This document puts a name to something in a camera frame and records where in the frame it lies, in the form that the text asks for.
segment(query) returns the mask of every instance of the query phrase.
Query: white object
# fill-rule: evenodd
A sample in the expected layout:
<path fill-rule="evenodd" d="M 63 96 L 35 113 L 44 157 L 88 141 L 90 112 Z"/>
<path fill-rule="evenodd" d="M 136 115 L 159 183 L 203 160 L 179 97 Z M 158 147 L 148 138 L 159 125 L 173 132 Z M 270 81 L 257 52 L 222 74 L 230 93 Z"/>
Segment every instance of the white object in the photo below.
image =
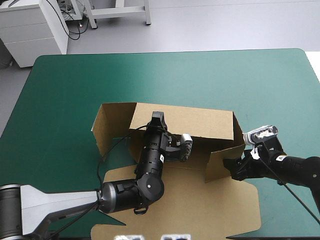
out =
<path fill-rule="evenodd" d="M 114 240 L 145 240 L 142 235 L 117 235 Z"/>
<path fill-rule="evenodd" d="M 69 33 L 57 1 L 48 1 Z M 42 55 L 67 53 L 68 36 L 46 0 L 20 0 L 8 7 L 12 2 L 0 6 L 0 39 L 21 68 L 33 66 Z"/>
<path fill-rule="evenodd" d="M 320 51 L 306 51 L 305 52 L 313 71 L 320 82 Z"/>
<path fill-rule="evenodd" d="M 162 235 L 161 240 L 177 240 L 177 239 L 186 239 L 191 240 L 190 234 L 165 234 Z"/>
<path fill-rule="evenodd" d="M 115 7 L 93 9 L 91 0 L 84 0 L 86 14 L 93 29 L 97 28 L 96 19 L 120 18 L 136 14 L 144 14 L 147 25 L 151 24 L 149 0 L 143 6 L 125 6 L 125 0 L 115 0 Z"/>

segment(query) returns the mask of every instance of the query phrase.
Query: cardboard flap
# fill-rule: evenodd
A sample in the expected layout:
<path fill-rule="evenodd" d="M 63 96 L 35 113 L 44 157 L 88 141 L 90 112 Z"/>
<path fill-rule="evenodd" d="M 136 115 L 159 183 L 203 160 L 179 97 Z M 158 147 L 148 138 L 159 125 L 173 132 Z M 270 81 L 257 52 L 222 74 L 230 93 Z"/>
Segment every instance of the cardboard flap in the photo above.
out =
<path fill-rule="evenodd" d="M 123 137 L 129 132 L 137 103 L 104 103 L 100 106 L 91 131 L 100 154 L 109 149 L 113 138 Z"/>
<path fill-rule="evenodd" d="M 221 151 L 215 151 L 210 154 L 209 162 L 205 168 L 205 181 L 222 179 L 230 176 L 229 170 L 224 167 L 224 159 L 240 158 L 245 150 L 245 145 L 228 148 Z"/>
<path fill-rule="evenodd" d="M 105 180 L 134 178 L 134 169 L 108 171 Z M 132 209 L 110 214 L 126 226 L 95 225 L 92 239 L 137 234 L 156 240 L 163 234 L 184 233 L 196 240 L 224 240 L 260 228 L 258 191 L 253 185 L 229 177 L 205 183 L 203 177 L 200 170 L 164 167 L 163 197 L 144 215 L 137 216 Z"/>
<path fill-rule="evenodd" d="M 164 112 L 165 123 L 172 134 L 234 140 L 233 112 L 225 110 L 138 102 L 130 128 L 136 129 L 148 123 L 153 111 Z"/>

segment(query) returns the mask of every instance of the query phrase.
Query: open cardboard box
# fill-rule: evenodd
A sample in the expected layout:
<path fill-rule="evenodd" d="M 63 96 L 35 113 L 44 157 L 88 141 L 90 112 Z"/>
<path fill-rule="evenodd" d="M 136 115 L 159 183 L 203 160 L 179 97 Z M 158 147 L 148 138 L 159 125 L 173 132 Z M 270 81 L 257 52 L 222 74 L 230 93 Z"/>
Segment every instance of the open cardboard box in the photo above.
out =
<path fill-rule="evenodd" d="M 189 133 L 193 139 L 188 162 L 165 162 L 162 172 L 163 197 L 144 215 L 133 210 L 110 214 L 126 223 L 95 225 L 93 240 L 113 240 L 116 235 L 144 235 L 160 240 L 164 234 L 191 234 L 193 240 L 222 240 L 230 235 L 260 228 L 257 189 L 235 181 L 223 167 L 224 158 L 240 157 L 245 148 L 242 130 L 232 111 L 158 105 L 140 102 L 104 103 L 92 132 L 100 154 L 112 139 L 146 125 L 153 111 L 164 112 L 168 130 L 175 135 Z M 139 161 L 144 130 L 131 136 L 130 153 Z M 104 181 L 135 178 L 135 165 L 107 172 Z"/>

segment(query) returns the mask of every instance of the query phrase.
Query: white label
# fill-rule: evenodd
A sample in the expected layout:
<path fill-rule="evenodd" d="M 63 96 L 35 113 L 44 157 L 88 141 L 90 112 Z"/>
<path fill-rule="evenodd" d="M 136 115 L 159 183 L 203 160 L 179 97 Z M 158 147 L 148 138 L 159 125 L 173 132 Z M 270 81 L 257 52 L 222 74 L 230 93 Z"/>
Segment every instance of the white label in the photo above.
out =
<path fill-rule="evenodd" d="M 258 160 L 260 158 L 258 150 L 254 147 L 250 152 L 253 159 Z"/>
<path fill-rule="evenodd" d="M 287 157 L 286 155 L 280 155 L 275 160 L 279 161 L 279 162 L 282 162 L 286 157 Z"/>

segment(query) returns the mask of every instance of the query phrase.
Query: white table frame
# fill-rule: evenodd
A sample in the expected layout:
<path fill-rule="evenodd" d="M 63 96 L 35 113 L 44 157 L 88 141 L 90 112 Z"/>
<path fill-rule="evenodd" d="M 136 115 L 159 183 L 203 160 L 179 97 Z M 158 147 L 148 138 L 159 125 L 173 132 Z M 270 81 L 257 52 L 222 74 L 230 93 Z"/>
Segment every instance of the white table frame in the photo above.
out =
<path fill-rule="evenodd" d="M 116 0 L 113 8 L 93 9 L 91 0 L 84 0 L 84 5 L 93 29 L 98 27 L 96 19 L 120 18 L 136 14 L 144 14 L 146 24 L 151 24 L 149 0 L 144 0 L 143 6 L 125 6 L 125 0 Z"/>

